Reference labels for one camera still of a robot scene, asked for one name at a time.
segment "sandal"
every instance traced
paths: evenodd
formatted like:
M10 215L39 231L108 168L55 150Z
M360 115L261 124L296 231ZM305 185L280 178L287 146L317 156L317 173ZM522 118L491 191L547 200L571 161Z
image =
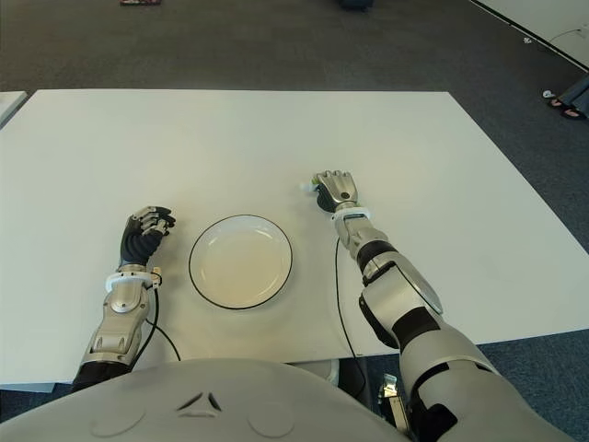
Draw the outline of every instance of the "sandal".
M576 113L576 115L570 115L567 112L574 112ZM567 118L569 120L586 120L587 116L582 113L580 110L576 110L575 108L568 108L562 111L562 113L560 114L562 115L564 118Z

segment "tabletop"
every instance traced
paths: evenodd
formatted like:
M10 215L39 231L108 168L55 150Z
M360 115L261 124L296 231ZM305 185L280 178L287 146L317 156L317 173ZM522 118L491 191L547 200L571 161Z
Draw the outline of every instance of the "tabletop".
M125 221L149 204L178 219L150 264L164 274L160 325L184 358L349 356L336 234L300 187L325 169L353 174L375 226L476 343L589 326L586 252L444 92L43 90L0 131L0 160L0 383L73 378ZM237 214L276 223L293 267L276 297L234 311L194 290L188 259ZM345 250L339 266L356 352L392 352L358 309ZM167 360L156 334L138 366Z

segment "white plate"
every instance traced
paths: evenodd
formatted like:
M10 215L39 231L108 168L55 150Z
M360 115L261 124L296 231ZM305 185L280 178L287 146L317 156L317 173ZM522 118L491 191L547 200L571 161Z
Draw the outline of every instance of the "white plate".
M207 228L192 247L194 288L223 308L252 308L282 288L291 272L288 238L273 222L237 215Z

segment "black cable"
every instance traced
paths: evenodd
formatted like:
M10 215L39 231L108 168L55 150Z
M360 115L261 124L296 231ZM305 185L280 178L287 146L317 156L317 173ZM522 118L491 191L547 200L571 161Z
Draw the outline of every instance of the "black cable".
M167 335L167 333L160 326L154 324L151 320L145 320L145 322L147 322L148 324L153 325L154 327L156 327L156 330L164 335L164 337L167 339L167 341L169 342L169 344L171 345L171 347L174 349L174 353L176 354L176 358L179 361L181 361L182 358L180 357L180 353L178 353L178 348L176 348L176 345L171 340L171 338Z
M564 32L561 32L558 35L555 35L554 37L552 37L550 40L547 41L548 44L551 44L553 41L555 41L558 37L562 37L563 35L567 35L570 34L571 32L581 32L582 29L569 29L569 30L565 30ZM544 45L542 45L542 47L546 48L546 49L539 49L538 50L540 52L550 52L550 48L545 47Z
M155 287L154 287L154 298L156 299L156 314L154 315L153 326L151 328L151 331L147 335L147 339L145 339L145 342L144 342L143 346L141 347L141 350L139 350L139 353L137 353L137 355L133 358L133 361L129 365L129 371L133 371L135 364L137 364L137 361L139 360L141 355L144 353L145 348L147 347L147 345L151 341L151 338L154 336L154 332L156 332L157 318L159 318L159 294L157 293L157 289Z
M350 337L348 336L348 332L346 331L346 326L343 323L343 316L341 315L340 278L339 278L339 274L338 274L338 252L339 251L340 251L340 239L338 238L338 240L335 243L335 296L338 301L338 314L340 315L340 323L341 323L341 329L343 330L343 335L346 337L346 341L348 342L348 347L350 347L350 351L352 352L353 360L356 363L356 367L358 368L358 371L362 375L362 387L360 387L358 392L353 395L353 397L355 399L358 399L358 396L360 396L360 394L362 394L362 392L366 388L366 376L362 370L362 367L360 366L360 362L358 361L358 356L356 355L356 352L353 351L352 343L350 342Z

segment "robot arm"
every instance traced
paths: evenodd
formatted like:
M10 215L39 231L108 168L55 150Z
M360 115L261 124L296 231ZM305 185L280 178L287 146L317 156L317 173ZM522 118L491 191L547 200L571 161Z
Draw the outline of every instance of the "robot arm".
M384 344L400 350L410 429L421 441L569 441L535 414L464 334L442 319L430 285L358 206L352 175L313 179L341 243L358 263L360 309Z
M129 373L141 343L141 326L149 312L147 289L160 277L146 269L176 220L164 207L146 207L131 215L122 234L117 272L107 279L102 322L92 336L73 382L73 391Z

